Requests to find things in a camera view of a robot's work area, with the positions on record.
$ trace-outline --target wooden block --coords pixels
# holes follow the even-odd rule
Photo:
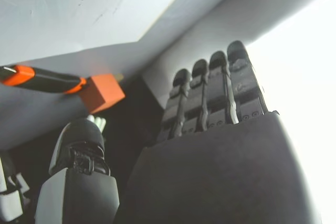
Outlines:
[[[90,77],[88,86],[78,94],[90,114],[105,110],[125,97],[117,80],[110,73]]]

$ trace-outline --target tool handle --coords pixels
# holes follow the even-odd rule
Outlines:
[[[49,93],[71,94],[87,83],[85,78],[28,66],[12,66],[16,73],[2,81],[4,85]]]

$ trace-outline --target black and orange handle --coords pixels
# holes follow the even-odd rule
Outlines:
[[[0,81],[7,86],[49,93],[72,94],[78,92],[87,84],[85,78],[71,74],[55,73],[23,65],[14,65],[10,68],[15,70],[15,72]]]

